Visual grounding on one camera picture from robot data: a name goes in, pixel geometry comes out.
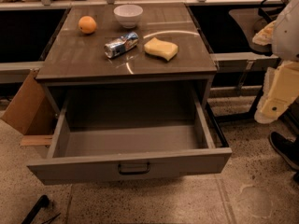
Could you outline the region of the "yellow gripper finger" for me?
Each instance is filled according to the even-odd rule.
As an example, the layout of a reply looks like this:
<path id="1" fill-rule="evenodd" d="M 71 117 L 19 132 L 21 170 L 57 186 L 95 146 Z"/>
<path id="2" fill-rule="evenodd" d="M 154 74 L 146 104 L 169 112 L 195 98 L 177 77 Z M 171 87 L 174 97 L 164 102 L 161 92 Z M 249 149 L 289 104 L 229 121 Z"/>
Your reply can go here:
<path id="1" fill-rule="evenodd" d="M 264 76 L 263 96 L 254 119 L 261 124 L 277 120 L 299 97 L 299 62 L 284 61 L 268 68 Z"/>
<path id="2" fill-rule="evenodd" d="M 252 42 L 257 45 L 266 46 L 272 43 L 272 36 L 275 28 L 275 21 L 267 24 L 261 31 L 259 31 L 253 38 Z"/>

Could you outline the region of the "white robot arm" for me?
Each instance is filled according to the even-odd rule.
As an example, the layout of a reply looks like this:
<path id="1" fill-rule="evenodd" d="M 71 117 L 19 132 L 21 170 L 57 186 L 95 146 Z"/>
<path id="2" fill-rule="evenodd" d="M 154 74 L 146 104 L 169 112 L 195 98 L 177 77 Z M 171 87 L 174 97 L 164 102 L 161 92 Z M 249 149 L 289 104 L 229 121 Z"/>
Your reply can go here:
<path id="1" fill-rule="evenodd" d="M 271 45 L 272 53 L 282 60 L 277 69 L 267 69 L 263 96 L 254 115 L 258 123 L 271 123 L 299 97 L 299 0 L 291 0 L 252 42 Z"/>

